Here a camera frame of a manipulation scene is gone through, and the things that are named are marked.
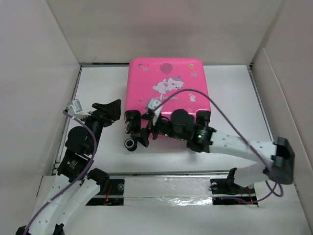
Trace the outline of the pink hard-shell suitcase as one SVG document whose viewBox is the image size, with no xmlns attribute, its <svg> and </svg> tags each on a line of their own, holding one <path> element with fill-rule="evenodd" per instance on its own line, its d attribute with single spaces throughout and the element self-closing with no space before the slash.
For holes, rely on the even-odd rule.
<svg viewBox="0 0 313 235">
<path fill-rule="evenodd" d="M 178 109 L 195 115 L 211 113 L 203 63 L 197 58 L 140 57 L 129 64 L 125 112 L 147 112 L 151 98 L 161 101 L 161 115 L 170 117 Z"/>
</svg>

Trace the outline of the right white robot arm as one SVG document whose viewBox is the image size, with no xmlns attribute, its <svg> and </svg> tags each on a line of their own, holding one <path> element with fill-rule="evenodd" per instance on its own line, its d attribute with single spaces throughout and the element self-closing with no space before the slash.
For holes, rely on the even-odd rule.
<svg viewBox="0 0 313 235">
<path fill-rule="evenodd" d="M 216 194 L 236 195 L 244 188 L 258 182 L 271 180 L 279 185 L 293 183 L 295 153 L 286 138 L 276 141 L 245 141 L 240 137 L 220 132 L 209 126 L 211 113 L 197 111 L 195 115 L 178 109 L 170 117 L 148 110 L 125 112 L 125 132 L 130 138 L 125 141 L 129 151 L 137 144 L 148 147 L 149 138 L 156 140 L 165 136 L 186 142 L 194 152 L 226 154 L 255 163 L 243 168 L 232 168 L 225 179 L 211 180 L 211 191 Z"/>
</svg>

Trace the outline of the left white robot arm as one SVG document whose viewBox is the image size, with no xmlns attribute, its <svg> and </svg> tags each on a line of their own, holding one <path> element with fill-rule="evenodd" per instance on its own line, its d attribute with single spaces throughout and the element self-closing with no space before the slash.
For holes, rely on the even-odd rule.
<svg viewBox="0 0 313 235">
<path fill-rule="evenodd" d="M 63 114 L 78 126 L 67 135 L 65 155 L 48 196 L 28 224 L 18 228 L 18 235 L 62 235 L 93 196 L 108 191 L 109 175 L 91 166 L 102 130 L 120 119 L 121 100 L 94 103 L 92 107 L 94 111 L 86 113 L 76 99 L 63 110 Z"/>
</svg>

